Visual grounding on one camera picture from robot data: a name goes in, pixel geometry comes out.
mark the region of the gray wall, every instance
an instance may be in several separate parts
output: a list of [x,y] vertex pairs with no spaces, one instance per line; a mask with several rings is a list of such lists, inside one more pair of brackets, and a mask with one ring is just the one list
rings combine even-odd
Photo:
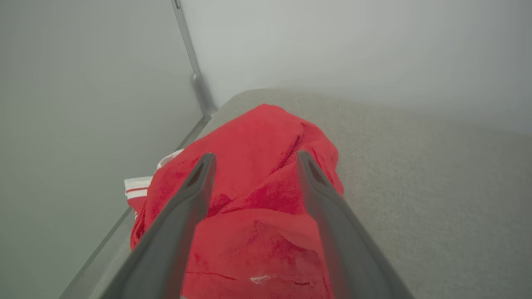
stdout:
[[532,134],[530,0],[181,0],[218,106],[284,87]]
[[58,298],[201,117],[170,0],[0,2],[0,297]]

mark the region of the gray carpet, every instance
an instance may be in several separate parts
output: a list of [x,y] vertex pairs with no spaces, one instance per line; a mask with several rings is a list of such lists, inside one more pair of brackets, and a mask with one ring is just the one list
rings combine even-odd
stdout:
[[416,298],[532,298],[532,138],[284,90],[251,90],[200,134],[262,103],[320,127],[349,206]]

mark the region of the red towel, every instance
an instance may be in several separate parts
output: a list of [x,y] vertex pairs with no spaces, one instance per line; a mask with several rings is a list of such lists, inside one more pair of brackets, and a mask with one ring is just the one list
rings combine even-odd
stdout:
[[306,213],[296,153],[309,152],[338,193],[338,151],[315,125],[261,105],[188,146],[158,170],[135,221],[137,245],[200,157],[217,170],[196,227],[182,294],[200,298],[332,298],[318,227]]

